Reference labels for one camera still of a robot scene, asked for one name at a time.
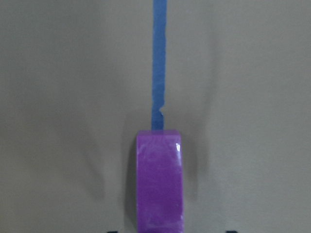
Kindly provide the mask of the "purple trapezoid block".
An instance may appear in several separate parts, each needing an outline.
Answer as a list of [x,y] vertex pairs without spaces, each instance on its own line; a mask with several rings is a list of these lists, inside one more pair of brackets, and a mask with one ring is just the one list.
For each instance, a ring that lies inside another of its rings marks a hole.
[[136,189],[139,233],[184,231],[182,145],[177,130],[137,134]]

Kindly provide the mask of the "brown paper table mat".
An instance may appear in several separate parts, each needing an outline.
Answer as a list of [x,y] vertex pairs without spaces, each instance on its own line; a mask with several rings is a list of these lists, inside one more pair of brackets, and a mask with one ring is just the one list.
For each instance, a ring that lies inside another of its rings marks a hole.
[[[136,232],[150,0],[0,3],[0,230]],[[311,3],[170,0],[185,232],[311,230]]]

